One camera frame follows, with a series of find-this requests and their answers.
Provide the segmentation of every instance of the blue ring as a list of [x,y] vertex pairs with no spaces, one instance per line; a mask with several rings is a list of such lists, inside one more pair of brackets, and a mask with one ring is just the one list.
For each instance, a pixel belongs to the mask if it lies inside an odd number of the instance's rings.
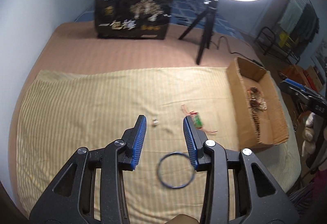
[[184,187],[188,186],[188,185],[189,185],[189,184],[194,180],[195,170],[193,170],[193,174],[192,174],[190,180],[189,180],[186,184],[183,184],[183,185],[181,185],[181,186],[171,186],[171,185],[165,183],[165,182],[162,180],[162,178],[161,178],[161,174],[160,174],[160,166],[161,166],[161,163],[162,163],[166,158],[168,158],[168,157],[170,157],[170,156],[175,156],[175,155],[177,155],[177,156],[183,156],[183,157],[186,157],[188,160],[190,160],[190,157],[189,157],[188,155],[186,155],[185,153],[183,153],[183,152],[171,152],[171,153],[169,153],[169,154],[164,155],[164,156],[160,159],[160,161],[159,161],[159,163],[158,163],[158,165],[157,165],[157,177],[158,177],[160,183],[161,183],[164,187],[167,187],[167,188],[170,188],[170,189],[181,189],[181,188],[184,188]]

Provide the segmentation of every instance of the tripod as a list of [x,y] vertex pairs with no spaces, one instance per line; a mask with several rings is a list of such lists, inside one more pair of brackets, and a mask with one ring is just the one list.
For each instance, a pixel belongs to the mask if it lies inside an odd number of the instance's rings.
[[214,24],[215,24],[218,0],[204,1],[204,4],[208,5],[207,9],[205,9],[201,14],[199,14],[197,18],[194,20],[194,22],[179,37],[179,40],[183,39],[192,30],[192,28],[194,28],[200,22],[201,19],[203,19],[204,17],[206,18],[204,32],[200,43],[200,49],[199,52],[197,53],[197,59],[196,59],[197,65],[200,64],[204,48],[206,47],[208,49],[210,46],[212,29],[214,28]]

